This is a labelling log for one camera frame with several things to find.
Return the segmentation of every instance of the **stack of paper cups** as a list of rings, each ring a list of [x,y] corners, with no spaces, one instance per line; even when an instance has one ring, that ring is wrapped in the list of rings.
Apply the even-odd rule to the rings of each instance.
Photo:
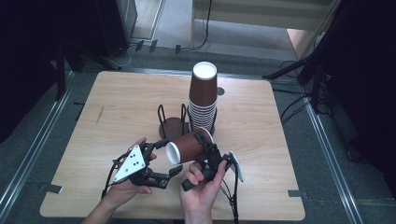
[[[211,131],[218,100],[218,70],[213,63],[201,62],[192,69],[189,119],[190,131],[205,128]]]

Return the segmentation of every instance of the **human hand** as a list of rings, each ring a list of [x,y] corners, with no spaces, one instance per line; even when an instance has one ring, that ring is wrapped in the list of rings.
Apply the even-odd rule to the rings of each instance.
[[[140,145],[147,141],[146,137],[139,139],[134,145]],[[150,155],[150,159],[154,160],[157,156]],[[106,196],[96,205],[90,214],[84,219],[83,224],[105,224],[111,218],[114,211],[121,205],[129,202],[136,194],[151,194],[151,188],[147,186],[136,186],[128,179],[117,185],[110,187]]]
[[[186,223],[211,223],[211,210],[219,193],[222,179],[225,176],[227,161],[222,161],[212,181],[204,181],[203,168],[199,162],[193,162],[182,181],[189,179],[195,186],[189,191],[180,188],[180,201],[183,206]]]
[[[147,141],[146,137],[139,139],[137,142],[133,144],[140,145]],[[153,153],[150,155],[150,160],[155,160],[157,156]],[[107,200],[110,204],[114,206],[121,206],[127,202],[129,202],[137,193],[141,194],[151,194],[152,190],[147,186],[136,186],[131,183],[128,179],[123,181],[122,183],[112,185],[110,190],[106,194],[104,200]]]

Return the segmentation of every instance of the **wooden table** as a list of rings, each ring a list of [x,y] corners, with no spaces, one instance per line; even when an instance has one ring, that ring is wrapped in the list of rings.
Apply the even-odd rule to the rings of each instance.
[[[102,72],[84,106],[55,177],[61,194],[47,193],[40,213],[44,217],[85,217],[98,204],[112,160],[142,136],[148,142],[161,139],[157,108],[166,117],[179,117],[188,103],[190,77]],[[241,162],[246,183],[238,186],[241,220],[301,220],[304,207],[298,190],[288,146],[269,82],[219,77],[225,90],[218,99],[214,140],[221,154],[233,151]],[[175,167],[165,148],[154,151],[150,165],[167,173]],[[120,207],[114,217],[183,218],[179,202],[180,178],[167,189],[138,195]],[[233,172],[225,181],[233,190]],[[212,210],[214,219],[233,219],[231,207],[220,192]]]

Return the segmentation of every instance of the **brown paper cup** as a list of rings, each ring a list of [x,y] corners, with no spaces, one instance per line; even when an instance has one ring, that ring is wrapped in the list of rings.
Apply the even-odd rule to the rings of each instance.
[[[186,133],[179,138],[175,138],[166,145],[166,154],[172,164],[181,164],[186,161],[195,161],[198,156],[205,153],[204,146],[201,146],[195,138],[195,134],[201,132],[206,139],[213,143],[210,133],[204,128],[198,128],[190,133]]]
[[[190,100],[198,106],[213,105],[218,99],[218,70],[213,63],[197,63],[192,69]]]

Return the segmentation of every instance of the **white tag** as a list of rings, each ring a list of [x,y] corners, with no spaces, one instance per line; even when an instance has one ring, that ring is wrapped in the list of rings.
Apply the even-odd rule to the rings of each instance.
[[[117,171],[116,176],[113,178],[114,183],[121,182],[129,175],[146,167],[145,160],[143,159],[142,152],[139,145],[135,145],[129,153],[126,160],[123,162],[121,168]]]

